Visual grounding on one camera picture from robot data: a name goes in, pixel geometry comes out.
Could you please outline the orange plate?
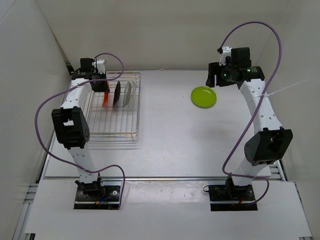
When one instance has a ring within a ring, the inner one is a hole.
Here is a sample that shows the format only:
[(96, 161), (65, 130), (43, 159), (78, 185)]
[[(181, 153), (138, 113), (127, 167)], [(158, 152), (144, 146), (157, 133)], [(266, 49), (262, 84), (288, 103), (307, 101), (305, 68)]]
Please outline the orange plate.
[(104, 92), (104, 95), (103, 95), (102, 107), (108, 106), (108, 98), (110, 94), (110, 86), (108, 81), (106, 81), (106, 87), (107, 87), (107, 90)]

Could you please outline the green plate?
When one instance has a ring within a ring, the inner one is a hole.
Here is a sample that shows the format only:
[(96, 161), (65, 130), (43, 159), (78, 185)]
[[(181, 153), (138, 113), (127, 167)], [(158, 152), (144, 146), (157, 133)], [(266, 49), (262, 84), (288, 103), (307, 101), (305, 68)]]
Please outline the green plate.
[(199, 108), (211, 108), (217, 102), (217, 94), (207, 86), (198, 86), (191, 91), (191, 101)]

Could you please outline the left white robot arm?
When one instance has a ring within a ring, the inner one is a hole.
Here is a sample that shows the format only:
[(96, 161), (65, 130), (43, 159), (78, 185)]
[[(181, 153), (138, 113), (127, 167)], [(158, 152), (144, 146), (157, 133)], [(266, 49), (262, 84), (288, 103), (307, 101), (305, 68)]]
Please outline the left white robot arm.
[(106, 61), (103, 59), (81, 58), (80, 68), (71, 75), (71, 88), (63, 104), (51, 112), (57, 140), (73, 158), (78, 168), (79, 180), (76, 182), (83, 194), (93, 200), (100, 200), (105, 194), (99, 173), (88, 149), (90, 129), (83, 113), (83, 107), (91, 91), (108, 92), (105, 81)]

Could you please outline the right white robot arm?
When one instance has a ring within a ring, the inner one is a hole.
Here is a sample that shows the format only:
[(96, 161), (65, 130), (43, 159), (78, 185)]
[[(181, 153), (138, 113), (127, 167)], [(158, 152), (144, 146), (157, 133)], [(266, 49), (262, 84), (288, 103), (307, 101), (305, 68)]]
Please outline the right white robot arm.
[(224, 193), (230, 200), (238, 199), (243, 188), (266, 166), (280, 160), (288, 149), (293, 133), (285, 129), (275, 115), (269, 97), (265, 93), (264, 73), (253, 66), (248, 47), (220, 47), (220, 60), (209, 64), (206, 86), (227, 87), (237, 85), (248, 106), (254, 135), (244, 145), (244, 160), (231, 174), (232, 183)]

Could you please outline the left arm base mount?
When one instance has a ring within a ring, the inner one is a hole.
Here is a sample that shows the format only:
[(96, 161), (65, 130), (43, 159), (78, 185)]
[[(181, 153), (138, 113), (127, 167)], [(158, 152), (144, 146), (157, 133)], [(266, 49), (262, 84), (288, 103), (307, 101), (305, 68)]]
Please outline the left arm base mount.
[(120, 208), (121, 186), (104, 183), (101, 178), (92, 183), (75, 181), (77, 185), (75, 210), (118, 210)]

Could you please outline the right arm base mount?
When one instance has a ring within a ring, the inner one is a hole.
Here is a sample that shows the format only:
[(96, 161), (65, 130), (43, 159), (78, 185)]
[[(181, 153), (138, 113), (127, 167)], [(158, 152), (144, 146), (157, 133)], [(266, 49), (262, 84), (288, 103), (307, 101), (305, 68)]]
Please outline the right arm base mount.
[(211, 212), (257, 211), (252, 185), (233, 186), (225, 184), (205, 185), (203, 192), (209, 194)]

